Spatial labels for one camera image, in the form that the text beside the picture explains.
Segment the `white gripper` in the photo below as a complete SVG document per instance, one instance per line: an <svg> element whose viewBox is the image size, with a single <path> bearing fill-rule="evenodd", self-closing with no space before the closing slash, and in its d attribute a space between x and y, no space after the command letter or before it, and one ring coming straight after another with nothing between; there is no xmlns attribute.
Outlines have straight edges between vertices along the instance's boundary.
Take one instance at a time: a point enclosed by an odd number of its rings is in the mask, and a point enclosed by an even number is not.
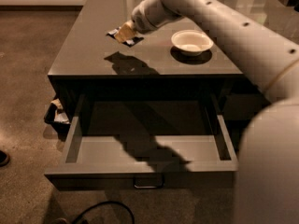
<svg viewBox="0 0 299 224"><path fill-rule="evenodd" d="M134 8L131 20L121 26L120 32L129 36L136 36L136 32L148 34L181 19L179 14L167 8L161 0L143 0Z"/></svg>

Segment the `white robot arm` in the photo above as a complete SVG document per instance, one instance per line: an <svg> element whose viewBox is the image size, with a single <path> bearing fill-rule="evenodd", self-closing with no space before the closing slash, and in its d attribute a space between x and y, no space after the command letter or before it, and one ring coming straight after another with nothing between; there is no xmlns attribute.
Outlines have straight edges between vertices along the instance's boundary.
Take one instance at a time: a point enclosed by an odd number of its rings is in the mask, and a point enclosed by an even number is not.
<svg viewBox="0 0 299 224"><path fill-rule="evenodd" d="M124 42L182 17L270 103L241 138L234 224L299 224L299 46L217 0L144 0L116 38Z"/></svg>

